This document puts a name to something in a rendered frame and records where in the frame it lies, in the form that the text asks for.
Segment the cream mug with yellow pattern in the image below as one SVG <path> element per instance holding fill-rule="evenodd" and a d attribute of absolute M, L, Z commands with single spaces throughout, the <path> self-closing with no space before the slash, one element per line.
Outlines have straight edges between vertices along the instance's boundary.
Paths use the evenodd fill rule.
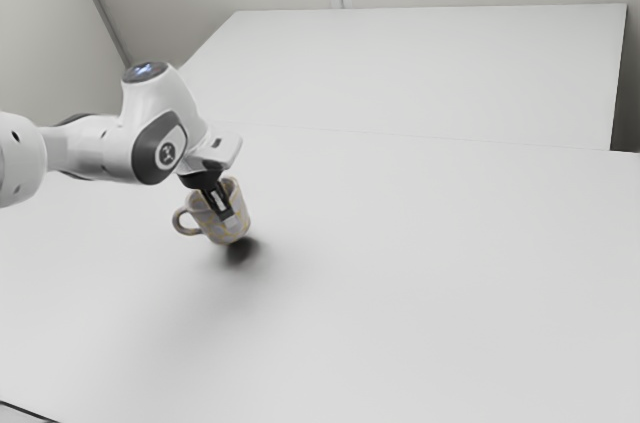
<path fill-rule="evenodd" d="M 241 239 L 249 230 L 251 219 L 239 182 L 234 177 L 224 177 L 222 187 L 228 196 L 230 218 L 221 220 L 200 190 L 192 190 L 185 204 L 172 216 L 174 229 L 186 236 L 204 235 L 215 244 L 228 245 Z M 188 213 L 196 222 L 195 228 L 181 223 L 181 216 Z"/>

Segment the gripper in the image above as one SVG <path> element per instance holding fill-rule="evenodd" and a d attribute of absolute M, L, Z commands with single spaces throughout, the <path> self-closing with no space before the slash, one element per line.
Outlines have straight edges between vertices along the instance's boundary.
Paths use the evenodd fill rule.
<path fill-rule="evenodd" d="M 181 183 L 194 190 L 209 192 L 209 205 L 219 219 L 229 219 L 234 215 L 233 207 L 222 183 L 218 183 L 221 170 L 205 170 L 189 174 L 179 174 Z"/>

